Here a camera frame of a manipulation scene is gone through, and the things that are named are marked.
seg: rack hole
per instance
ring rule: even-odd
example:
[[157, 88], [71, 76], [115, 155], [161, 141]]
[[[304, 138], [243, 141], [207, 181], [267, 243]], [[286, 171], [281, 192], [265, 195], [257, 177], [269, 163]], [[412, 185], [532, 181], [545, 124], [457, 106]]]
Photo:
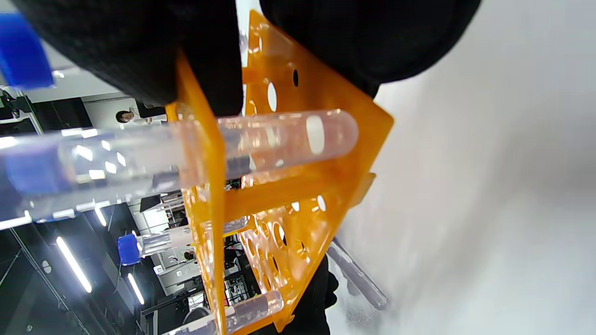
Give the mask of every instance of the rack hole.
[[246, 244], [249, 245], [249, 252], [251, 256], [255, 256], [256, 253], [254, 252], [254, 244], [253, 244], [253, 240], [251, 240], [250, 238], [246, 239]]
[[325, 199], [323, 199], [323, 196], [318, 196], [316, 198], [316, 202], [319, 204], [319, 208], [325, 212], [327, 210], [327, 204], [325, 204]]
[[294, 86], [298, 87], [298, 70], [294, 70], [294, 75], [292, 76], [292, 78], [294, 79]]
[[275, 113], [277, 111], [277, 91], [272, 82], [269, 82], [267, 86], [267, 100], [269, 101], [271, 111]]
[[269, 228], [267, 227], [266, 223], [260, 223], [260, 230], [266, 238], [269, 238]]
[[271, 282], [267, 276], [263, 276], [263, 285], [265, 285], [266, 291], [271, 291]]
[[277, 267], [277, 261], [275, 260], [275, 257], [272, 254], [269, 254], [267, 258], [269, 259], [269, 269], [271, 269], [273, 275], [277, 276], [280, 274], [280, 269]]
[[281, 225], [278, 222], [273, 224], [273, 238], [275, 239], [275, 242], [277, 243], [277, 246], [280, 249], [287, 246], [287, 244], [285, 243], [284, 229], [281, 227]]

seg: person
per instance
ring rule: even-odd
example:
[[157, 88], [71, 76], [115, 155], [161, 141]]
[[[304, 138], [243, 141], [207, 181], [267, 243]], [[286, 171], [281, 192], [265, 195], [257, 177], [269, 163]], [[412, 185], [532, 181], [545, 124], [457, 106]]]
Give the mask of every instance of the person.
[[[78, 66], [145, 104], [177, 98], [179, 49], [216, 117], [240, 114], [244, 91], [235, 0], [13, 0]], [[264, 16], [374, 98], [416, 76], [458, 42], [480, 0], [260, 0]], [[328, 335], [337, 288], [324, 257], [282, 334]], [[277, 334], [267, 326], [254, 334]]]
[[159, 123], [161, 121], [167, 122], [165, 115], [158, 115], [153, 117], [141, 117], [137, 106], [130, 106], [128, 110], [121, 110], [116, 113], [116, 120], [120, 123], [128, 123], [133, 121], [137, 125], [150, 125], [152, 123]]
[[194, 254], [194, 251], [189, 250], [184, 252], [184, 259], [186, 259], [187, 261], [191, 261], [191, 260], [195, 260], [196, 256]]

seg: test tube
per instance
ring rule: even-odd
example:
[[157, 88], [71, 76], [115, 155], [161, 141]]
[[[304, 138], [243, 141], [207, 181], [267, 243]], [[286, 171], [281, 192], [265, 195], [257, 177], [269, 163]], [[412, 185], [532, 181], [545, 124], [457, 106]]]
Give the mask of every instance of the test tube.
[[356, 286], [368, 302], [378, 309], [384, 311], [389, 307], [389, 300], [383, 292], [375, 285], [372, 279], [358, 266], [350, 255], [342, 248], [342, 245], [333, 239], [327, 249], [327, 255], [339, 266], [347, 279]]
[[[230, 117], [218, 125], [228, 179], [343, 156], [358, 139], [356, 122], [341, 110]], [[0, 138], [0, 229], [204, 183], [209, 157], [201, 154], [199, 129], [188, 120]]]
[[[223, 226], [225, 235], [239, 231], [246, 227], [246, 217], [227, 222]], [[120, 262], [124, 266], [134, 265], [141, 258], [164, 252], [174, 247], [189, 247], [193, 243], [193, 235], [189, 226], [167, 229], [149, 235], [137, 236], [128, 234], [118, 238], [118, 253]]]
[[[278, 291], [269, 291], [225, 309], [228, 334], [260, 321], [282, 310], [284, 301]], [[164, 335], [217, 335], [215, 318], [204, 318], [171, 330]]]

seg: black sleeve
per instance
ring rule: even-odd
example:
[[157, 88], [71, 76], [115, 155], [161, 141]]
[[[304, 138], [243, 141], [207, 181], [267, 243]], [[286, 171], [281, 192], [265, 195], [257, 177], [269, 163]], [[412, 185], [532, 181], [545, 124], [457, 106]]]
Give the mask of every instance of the black sleeve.
[[176, 99], [175, 22], [162, 1], [13, 0], [78, 66], [146, 103]]
[[480, 0], [260, 0], [265, 17], [374, 97], [418, 75], [465, 32]]

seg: glass tube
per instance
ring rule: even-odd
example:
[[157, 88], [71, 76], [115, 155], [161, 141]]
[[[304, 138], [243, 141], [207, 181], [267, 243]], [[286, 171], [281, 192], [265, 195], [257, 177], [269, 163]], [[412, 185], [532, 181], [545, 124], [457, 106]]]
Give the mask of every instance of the glass tube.
[[[218, 123], [228, 179], [343, 156], [358, 139], [356, 122], [341, 110]], [[209, 157], [200, 154], [199, 138], [192, 121], [0, 138], [0, 229], [200, 185]]]

